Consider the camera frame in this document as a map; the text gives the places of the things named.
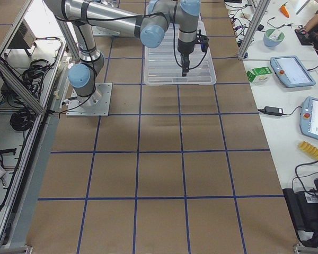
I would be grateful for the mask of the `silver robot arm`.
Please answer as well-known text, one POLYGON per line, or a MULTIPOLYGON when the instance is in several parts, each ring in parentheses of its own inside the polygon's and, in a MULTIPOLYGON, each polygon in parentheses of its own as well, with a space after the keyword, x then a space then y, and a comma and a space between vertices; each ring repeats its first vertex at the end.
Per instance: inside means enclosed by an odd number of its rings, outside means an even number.
POLYGON ((147 14, 135 14, 96 1, 46 1, 55 18, 70 22, 78 40, 80 63, 68 73, 81 106, 94 105, 101 98, 96 77, 104 66, 104 55, 97 49, 92 27, 98 26, 139 38, 148 48, 158 47, 169 25, 178 24, 173 51, 181 56, 178 66, 185 76, 195 45, 207 52, 209 39, 198 31, 200 1, 150 1, 147 14))

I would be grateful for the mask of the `person forearm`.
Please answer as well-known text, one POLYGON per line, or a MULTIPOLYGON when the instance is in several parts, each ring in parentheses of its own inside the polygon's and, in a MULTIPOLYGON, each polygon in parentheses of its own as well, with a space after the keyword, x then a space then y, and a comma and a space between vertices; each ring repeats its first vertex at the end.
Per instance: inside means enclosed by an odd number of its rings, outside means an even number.
POLYGON ((315 26, 318 25, 318 14, 315 14, 304 26, 304 30, 309 32, 315 26))

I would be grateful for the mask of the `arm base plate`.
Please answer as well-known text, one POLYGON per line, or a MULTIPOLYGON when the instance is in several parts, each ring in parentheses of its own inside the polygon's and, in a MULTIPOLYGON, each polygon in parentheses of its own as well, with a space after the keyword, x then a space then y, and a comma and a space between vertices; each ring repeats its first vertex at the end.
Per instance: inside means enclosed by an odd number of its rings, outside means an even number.
POLYGON ((78 97, 76 91, 72 89, 72 96, 76 97, 70 100, 67 117, 95 117, 108 116, 112 94, 112 83, 96 83, 94 94, 86 101, 83 97, 78 97))

